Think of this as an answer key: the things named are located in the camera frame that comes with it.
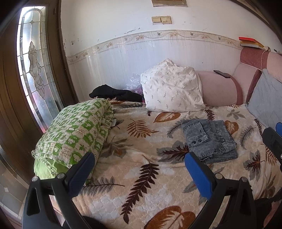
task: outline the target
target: folded jeans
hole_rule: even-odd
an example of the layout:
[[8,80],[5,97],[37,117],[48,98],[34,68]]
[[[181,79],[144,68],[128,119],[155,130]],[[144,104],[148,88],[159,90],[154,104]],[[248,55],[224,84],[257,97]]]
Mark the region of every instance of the folded jeans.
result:
[[189,151],[204,164],[222,162],[238,157],[237,143],[227,131],[223,120],[195,119],[182,121]]

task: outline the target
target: white floral pillow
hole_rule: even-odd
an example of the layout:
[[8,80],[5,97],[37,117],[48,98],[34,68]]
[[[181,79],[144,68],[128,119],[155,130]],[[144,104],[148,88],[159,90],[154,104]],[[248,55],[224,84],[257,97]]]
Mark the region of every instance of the white floral pillow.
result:
[[141,84],[149,111],[185,112],[205,108],[202,83],[192,67],[178,67],[166,59],[141,74]]

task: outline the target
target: screw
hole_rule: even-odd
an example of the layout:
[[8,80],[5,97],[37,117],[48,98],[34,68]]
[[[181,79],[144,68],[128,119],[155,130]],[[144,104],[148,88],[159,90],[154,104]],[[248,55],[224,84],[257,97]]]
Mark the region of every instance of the screw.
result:
[[38,177],[37,176],[34,176],[33,178],[32,178],[32,181],[33,182],[35,182],[35,181],[37,181],[38,180]]
[[221,175],[220,173],[217,173],[217,174],[215,175],[215,177],[216,177],[217,179],[222,179],[222,178],[223,178],[223,175]]
[[248,182],[248,179],[246,177],[242,177],[243,182]]
[[64,173],[59,173],[58,175],[57,175],[57,178],[59,178],[59,179],[62,179],[62,178],[64,178],[65,177],[65,174]]

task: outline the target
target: bed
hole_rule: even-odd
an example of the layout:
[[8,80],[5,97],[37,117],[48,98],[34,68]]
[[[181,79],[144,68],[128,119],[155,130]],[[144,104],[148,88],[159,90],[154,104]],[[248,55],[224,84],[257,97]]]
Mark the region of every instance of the bed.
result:
[[[144,103],[111,101],[117,119],[99,155],[90,183],[73,202],[82,215],[109,229],[188,228],[203,208],[183,159],[189,152],[180,121],[224,120],[238,158],[209,164],[225,178],[249,179],[255,199],[272,197],[282,184],[280,164],[262,142],[264,126],[245,105],[196,112],[151,112]],[[217,225],[228,198],[213,225]],[[60,212],[56,200],[54,208]]]

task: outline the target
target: clothing tag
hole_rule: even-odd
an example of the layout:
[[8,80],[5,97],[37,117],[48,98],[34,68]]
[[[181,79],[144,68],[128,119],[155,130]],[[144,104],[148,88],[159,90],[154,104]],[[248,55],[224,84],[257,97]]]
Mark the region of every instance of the clothing tag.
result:
[[115,127],[116,126],[116,118],[112,120],[112,125],[111,127]]

